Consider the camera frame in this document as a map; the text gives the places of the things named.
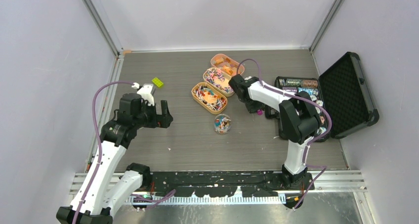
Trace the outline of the clear plastic cup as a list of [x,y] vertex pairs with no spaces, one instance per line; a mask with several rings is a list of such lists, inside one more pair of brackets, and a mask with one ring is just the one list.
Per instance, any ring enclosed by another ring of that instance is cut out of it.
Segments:
[[214,131],[217,134],[227,134],[231,129],[231,118],[226,114],[218,114],[214,119]]

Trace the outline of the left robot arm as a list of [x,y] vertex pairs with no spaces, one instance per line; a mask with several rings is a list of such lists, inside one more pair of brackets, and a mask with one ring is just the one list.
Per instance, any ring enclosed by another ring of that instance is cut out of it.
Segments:
[[150,94],[122,96],[113,118],[101,129],[100,145],[81,188],[68,207],[57,211],[56,218],[61,224],[111,224],[133,192],[151,187],[150,168],[138,163],[130,164],[117,184],[108,186],[139,129],[170,126],[173,117],[166,100],[161,100],[161,110],[158,114]]

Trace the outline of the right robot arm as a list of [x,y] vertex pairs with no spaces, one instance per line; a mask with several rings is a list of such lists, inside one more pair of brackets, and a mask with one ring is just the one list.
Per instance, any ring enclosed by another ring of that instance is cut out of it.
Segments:
[[230,79],[229,86],[249,113],[255,113],[267,105],[280,114],[282,132],[289,141],[281,181],[287,189],[296,189],[307,173],[307,147],[322,124],[317,103],[305,91],[287,92],[257,77],[245,79],[237,74]]

